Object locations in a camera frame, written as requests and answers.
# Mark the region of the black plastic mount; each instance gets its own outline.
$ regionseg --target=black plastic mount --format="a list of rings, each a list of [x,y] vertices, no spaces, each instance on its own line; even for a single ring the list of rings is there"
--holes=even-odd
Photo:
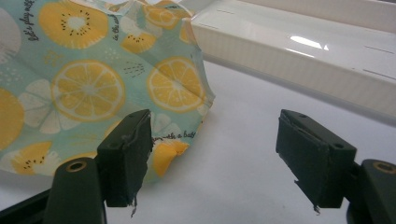
[[[0,212],[7,224],[105,224],[109,207],[135,204],[152,150],[150,112],[124,118],[97,148],[56,170],[52,188]]]
[[[276,152],[314,206],[341,206],[345,194],[340,183],[354,165],[356,148],[307,115],[282,110]]]
[[[307,115],[282,110],[276,152],[315,208],[339,208],[349,224],[396,224],[396,166],[354,162],[357,149]]]

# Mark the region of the lemon slice print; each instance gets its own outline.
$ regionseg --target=lemon slice print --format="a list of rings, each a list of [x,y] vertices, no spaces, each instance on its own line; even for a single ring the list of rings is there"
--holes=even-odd
[[[141,53],[151,49],[157,40],[154,35],[142,31],[135,25],[134,21],[127,17],[120,19],[120,28],[127,34],[122,40],[121,46],[132,53]]]
[[[21,47],[21,31],[17,23],[0,8],[0,64],[6,63]]]
[[[180,156],[189,147],[189,144],[181,142],[180,140],[165,140],[155,144],[153,151],[152,166],[158,176],[163,176],[166,173],[171,161],[175,156]]]
[[[21,133],[23,107],[9,91],[0,89],[0,150],[8,147]]]
[[[24,109],[24,122],[41,133],[58,133],[70,130],[80,122],[60,114],[52,105],[50,83],[46,79],[39,79],[30,83],[18,99]]]
[[[55,43],[70,49],[85,49],[107,34],[107,15],[71,1],[47,3],[38,22]]]
[[[196,109],[205,98],[197,70],[187,58],[171,57],[158,63],[149,74],[147,85],[156,105],[178,113]]]
[[[11,152],[12,167],[15,173],[22,175],[52,175],[60,164],[58,154],[49,153],[51,142],[39,142]]]
[[[144,5],[146,20],[167,30],[172,30],[180,19],[190,14],[173,1],[161,1],[155,5]]]
[[[58,110],[78,121],[111,118],[125,101],[120,76],[108,65],[92,60],[65,65],[52,80],[51,92]]]

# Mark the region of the fabric wrap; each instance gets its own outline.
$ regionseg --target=fabric wrap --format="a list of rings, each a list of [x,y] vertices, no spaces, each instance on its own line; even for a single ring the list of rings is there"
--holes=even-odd
[[[163,176],[215,98],[192,14],[171,1],[0,0],[0,168],[53,175],[149,109],[147,180]]]

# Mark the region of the white table surface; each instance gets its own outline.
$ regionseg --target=white table surface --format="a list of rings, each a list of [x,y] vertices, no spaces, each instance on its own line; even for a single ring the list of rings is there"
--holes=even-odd
[[[358,149],[357,163],[396,163],[394,121],[363,116],[356,108],[322,101],[284,83],[205,62],[217,95],[195,142],[163,180],[138,193],[137,211],[107,208],[108,223],[347,223],[341,209],[321,209],[293,183],[276,154],[280,110],[315,119]],[[0,210],[48,189],[51,177],[0,172]]]

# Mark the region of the teal fabric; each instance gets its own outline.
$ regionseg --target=teal fabric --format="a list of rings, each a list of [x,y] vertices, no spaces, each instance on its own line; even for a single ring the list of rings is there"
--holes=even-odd
[[[75,2],[0,0],[0,168],[52,175],[94,157],[118,122],[148,108],[148,178],[162,176],[215,98],[191,12],[170,1]]]

